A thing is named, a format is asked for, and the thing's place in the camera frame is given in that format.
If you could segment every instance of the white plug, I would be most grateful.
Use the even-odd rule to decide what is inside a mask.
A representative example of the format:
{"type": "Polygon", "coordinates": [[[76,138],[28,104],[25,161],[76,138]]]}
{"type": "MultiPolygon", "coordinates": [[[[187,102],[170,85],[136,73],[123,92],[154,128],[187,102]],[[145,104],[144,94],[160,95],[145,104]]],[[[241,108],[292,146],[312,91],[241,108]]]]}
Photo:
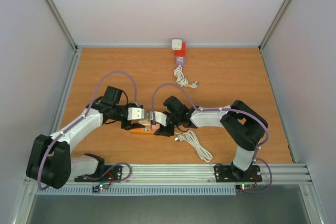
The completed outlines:
{"type": "Polygon", "coordinates": [[[172,39],[172,49],[181,50],[182,49],[182,40],[181,39],[172,39]]]}

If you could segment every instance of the gray floor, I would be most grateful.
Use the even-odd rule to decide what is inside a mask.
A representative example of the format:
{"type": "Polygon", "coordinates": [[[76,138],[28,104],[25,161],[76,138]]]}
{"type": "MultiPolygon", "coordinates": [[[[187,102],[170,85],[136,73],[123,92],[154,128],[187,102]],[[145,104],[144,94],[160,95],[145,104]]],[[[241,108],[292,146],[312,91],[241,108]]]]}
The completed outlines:
{"type": "Polygon", "coordinates": [[[309,223],[299,186],[237,196],[35,197],[28,223],[309,223]]]}

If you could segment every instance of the wooden tabletop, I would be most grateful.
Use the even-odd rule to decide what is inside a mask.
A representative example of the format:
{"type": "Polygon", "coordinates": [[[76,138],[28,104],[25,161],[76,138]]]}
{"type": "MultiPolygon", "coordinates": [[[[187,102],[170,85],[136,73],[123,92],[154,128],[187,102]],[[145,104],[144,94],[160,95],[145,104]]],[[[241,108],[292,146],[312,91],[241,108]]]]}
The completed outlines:
{"type": "MultiPolygon", "coordinates": [[[[99,80],[108,72],[129,73],[138,86],[138,102],[151,109],[154,90],[163,83],[174,83],[174,53],[170,48],[84,48],[72,84],[62,126],[75,119],[90,102],[99,80]]],[[[189,82],[198,81],[198,88],[184,88],[194,103],[203,107],[219,107],[242,100],[269,124],[270,140],[258,156],[269,163],[292,163],[287,141],[257,48],[187,48],[183,73],[189,82]]],[[[128,77],[110,76],[99,89],[124,90],[130,102],[134,89],[128,77]]],[[[155,110],[164,111],[163,101],[174,95],[190,107],[184,94],[175,87],[164,87],[156,95],[155,110]]],[[[237,149],[234,140],[223,128],[203,127],[194,130],[200,144],[209,150],[212,163],[231,163],[237,149]]],[[[132,134],[120,129],[120,123],[103,125],[91,132],[72,152],[73,156],[93,153],[107,163],[138,164],[205,163],[195,149],[174,137],[132,134]]]]}

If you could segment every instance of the bundled white cable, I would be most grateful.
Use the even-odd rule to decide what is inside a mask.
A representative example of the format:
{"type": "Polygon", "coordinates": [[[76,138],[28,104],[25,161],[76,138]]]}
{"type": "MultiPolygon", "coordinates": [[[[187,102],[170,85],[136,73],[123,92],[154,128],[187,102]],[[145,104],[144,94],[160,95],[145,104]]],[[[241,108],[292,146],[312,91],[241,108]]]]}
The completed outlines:
{"type": "Polygon", "coordinates": [[[199,144],[198,138],[193,131],[187,131],[183,134],[176,133],[177,137],[175,138],[176,141],[186,141],[187,143],[191,144],[192,147],[195,148],[197,151],[198,156],[200,157],[201,160],[204,160],[205,162],[210,162],[213,157],[209,151],[207,151],[204,147],[202,147],[199,144]]]}
{"type": "Polygon", "coordinates": [[[190,88],[197,88],[197,81],[195,81],[192,84],[188,83],[188,80],[184,77],[183,72],[182,72],[182,67],[181,65],[179,65],[175,70],[174,70],[174,75],[176,76],[177,80],[177,84],[179,84],[181,87],[190,87],[190,88]]]}

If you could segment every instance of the robotic arm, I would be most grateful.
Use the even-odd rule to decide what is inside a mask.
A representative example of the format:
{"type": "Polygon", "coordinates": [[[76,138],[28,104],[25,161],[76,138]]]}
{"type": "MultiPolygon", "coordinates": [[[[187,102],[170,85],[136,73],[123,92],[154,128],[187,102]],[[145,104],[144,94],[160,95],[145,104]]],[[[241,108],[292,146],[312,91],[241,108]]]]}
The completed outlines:
{"type": "Polygon", "coordinates": [[[92,174],[100,177],[104,172],[104,159],[93,154],[71,158],[74,148],[91,131],[106,124],[107,120],[121,122],[121,128],[130,130],[143,127],[132,120],[140,120],[145,116],[142,106],[135,103],[118,105],[123,91],[108,86],[104,96],[97,98],[87,113],[85,109],[75,120],[63,129],[49,136],[40,135],[34,140],[30,153],[26,175],[37,179],[41,160],[47,147],[58,137],[51,149],[53,156],[48,156],[41,174],[41,182],[56,189],[62,187],[69,178],[92,174]]]}
{"type": "MultiPolygon", "coordinates": [[[[160,123],[160,128],[154,133],[155,135],[173,136],[175,134],[174,128],[180,125],[186,128],[224,127],[238,145],[236,156],[230,167],[232,176],[237,181],[244,178],[245,172],[251,167],[257,145],[265,134],[265,130],[250,116],[225,109],[251,114],[267,128],[268,124],[265,119],[242,101],[235,101],[232,105],[223,108],[197,107],[199,110],[195,110],[193,107],[188,109],[176,97],[171,96],[163,105],[169,112],[155,111],[155,122],[160,123]]],[[[154,119],[153,113],[151,113],[150,119],[154,119]]]]}

